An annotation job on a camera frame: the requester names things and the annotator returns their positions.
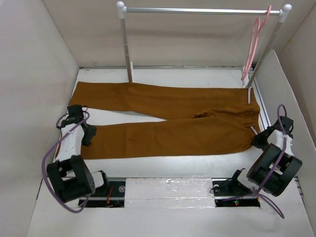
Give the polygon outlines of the brown trousers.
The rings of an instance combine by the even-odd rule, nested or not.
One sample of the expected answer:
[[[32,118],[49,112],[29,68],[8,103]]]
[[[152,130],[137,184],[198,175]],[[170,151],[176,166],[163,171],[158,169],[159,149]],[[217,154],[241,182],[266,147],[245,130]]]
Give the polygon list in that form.
[[[248,150],[259,131],[251,88],[180,88],[79,82],[70,105],[135,112],[157,122],[99,125],[86,159],[224,155]]]

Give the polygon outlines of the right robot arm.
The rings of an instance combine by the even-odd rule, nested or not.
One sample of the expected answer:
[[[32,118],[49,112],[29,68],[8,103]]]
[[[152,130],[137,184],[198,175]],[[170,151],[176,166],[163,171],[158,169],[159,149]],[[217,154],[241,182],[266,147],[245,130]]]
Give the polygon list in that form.
[[[246,178],[266,193],[278,197],[302,166],[291,150],[294,121],[281,116],[272,126],[258,133],[251,145],[263,153],[249,169]]]

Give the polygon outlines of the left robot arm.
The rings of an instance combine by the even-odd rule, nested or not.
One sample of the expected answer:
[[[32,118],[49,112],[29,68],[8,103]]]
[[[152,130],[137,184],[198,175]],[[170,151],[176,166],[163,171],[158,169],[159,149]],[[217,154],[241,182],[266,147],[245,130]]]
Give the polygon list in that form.
[[[81,156],[82,146],[91,145],[97,128],[87,123],[89,113],[83,106],[70,105],[67,110],[68,113],[56,124],[62,134],[61,141],[57,143],[57,158],[48,164],[44,171],[62,203],[93,194],[104,196],[111,190],[106,173],[100,170],[102,179],[94,181]]]

